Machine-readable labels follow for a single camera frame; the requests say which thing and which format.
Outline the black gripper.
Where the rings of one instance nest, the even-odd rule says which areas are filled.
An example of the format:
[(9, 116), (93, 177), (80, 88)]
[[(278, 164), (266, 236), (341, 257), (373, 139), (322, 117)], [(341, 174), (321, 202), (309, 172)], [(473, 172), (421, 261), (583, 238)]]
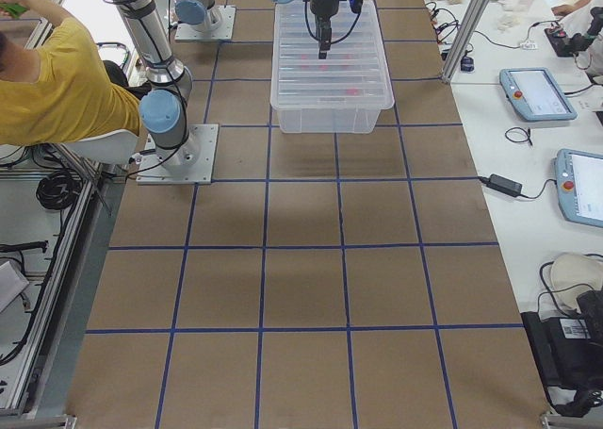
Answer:
[[(356, 15), (349, 31), (339, 40), (334, 43), (339, 43), (345, 40), (355, 28), (363, 7), (363, 0), (309, 0), (310, 11), (315, 18), (315, 32), (310, 36), (318, 42), (320, 48), (330, 48), (333, 42), (331, 19), (339, 11), (341, 2), (348, 2), (350, 10)], [(327, 51), (320, 50), (318, 53), (319, 59), (327, 58)]]

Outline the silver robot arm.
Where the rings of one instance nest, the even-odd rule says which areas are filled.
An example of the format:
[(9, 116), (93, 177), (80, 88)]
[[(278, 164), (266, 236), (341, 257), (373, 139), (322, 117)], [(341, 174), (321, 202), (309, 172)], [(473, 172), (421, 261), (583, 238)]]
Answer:
[[(144, 96), (139, 113), (155, 142), (155, 154), (161, 168), (172, 174), (192, 169), (198, 161), (198, 137), (187, 124), (187, 102), (192, 90), (192, 75), (177, 59), (155, 0), (106, 0), (115, 5), (146, 68), (152, 85)], [(185, 24), (208, 23), (213, 0), (185, 0), (195, 6), (196, 14), (182, 17)], [(287, 4), (293, 0), (271, 0)]]
[(200, 32), (210, 32), (222, 24), (222, 14), (215, 0), (176, 0), (175, 14), (180, 23)]

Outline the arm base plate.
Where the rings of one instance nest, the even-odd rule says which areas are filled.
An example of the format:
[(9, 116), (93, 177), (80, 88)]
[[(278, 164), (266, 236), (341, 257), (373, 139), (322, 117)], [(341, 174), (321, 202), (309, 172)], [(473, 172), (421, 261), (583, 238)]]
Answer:
[(235, 16), (235, 6), (214, 6), (200, 24), (190, 25), (180, 22), (174, 39), (179, 42), (230, 41), (233, 36)]
[(140, 185), (207, 185), (212, 181), (217, 149), (219, 126), (217, 124), (190, 124), (188, 139), (180, 149), (166, 159), (171, 151), (155, 146), (150, 134), (145, 149), (155, 149), (144, 155), (139, 164), (141, 173), (135, 175)]

